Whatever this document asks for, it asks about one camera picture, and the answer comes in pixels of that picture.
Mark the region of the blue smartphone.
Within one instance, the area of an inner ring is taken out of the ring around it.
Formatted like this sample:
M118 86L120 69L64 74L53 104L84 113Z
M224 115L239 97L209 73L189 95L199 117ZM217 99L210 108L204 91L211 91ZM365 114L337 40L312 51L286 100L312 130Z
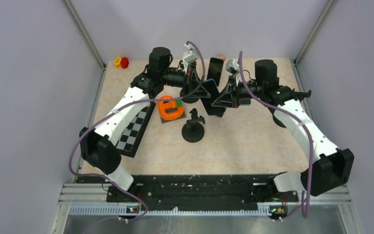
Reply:
M213 80L204 81L202 86L210 93L210 97L201 98L201 102L207 114L209 116L214 116L215 110L218 107L213 107L211 104L220 95L218 87Z

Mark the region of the purple smartphone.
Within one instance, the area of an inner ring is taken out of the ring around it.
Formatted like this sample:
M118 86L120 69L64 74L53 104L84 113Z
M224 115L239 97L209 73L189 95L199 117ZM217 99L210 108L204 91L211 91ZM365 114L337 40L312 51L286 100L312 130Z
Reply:
M219 86L223 71L223 65L223 59L210 58L206 79L213 80L216 83L216 85Z

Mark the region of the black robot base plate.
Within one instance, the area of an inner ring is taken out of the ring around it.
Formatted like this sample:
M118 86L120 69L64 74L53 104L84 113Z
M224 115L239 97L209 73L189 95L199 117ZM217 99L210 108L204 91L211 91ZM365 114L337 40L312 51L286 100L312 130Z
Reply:
M80 176L79 184L100 183L108 203L130 203L127 213L141 211L143 200L150 212L170 211L255 211L263 202L298 202L297 192L272 192L272 175L135 175L129 188L132 198L105 180Z

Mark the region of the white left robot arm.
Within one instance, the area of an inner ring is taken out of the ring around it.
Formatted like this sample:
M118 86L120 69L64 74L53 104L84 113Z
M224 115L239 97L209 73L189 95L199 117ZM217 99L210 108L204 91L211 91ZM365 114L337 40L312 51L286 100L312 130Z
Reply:
M80 149L81 158L98 169L99 176L118 187L118 195L124 201L135 199L137 189L134 179L121 164L121 154L116 148L120 135L130 121L145 107L159 102L157 96L164 86L181 87L183 95L208 97L209 93L202 84L205 74L197 79L196 60L204 66L204 58L199 48L191 41L185 43L187 51L183 53L181 65L171 67L173 56L168 48L155 47L149 55L148 64L137 75L124 96L100 121L89 128L83 128L79 140L73 147Z

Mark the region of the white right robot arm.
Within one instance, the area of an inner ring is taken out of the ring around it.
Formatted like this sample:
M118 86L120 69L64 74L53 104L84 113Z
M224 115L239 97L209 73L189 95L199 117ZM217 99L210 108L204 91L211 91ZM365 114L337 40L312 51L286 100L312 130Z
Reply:
M270 200L279 201L289 191L318 196L348 182L354 154L330 141L307 115L301 102L311 96L310 91L298 92L281 85L277 65L270 59L256 61L255 78L247 82L243 82L236 59L230 59L225 69L231 75L213 106L238 108L256 97L272 113L276 124L291 133L308 159L305 171L280 173L270 179L266 185Z

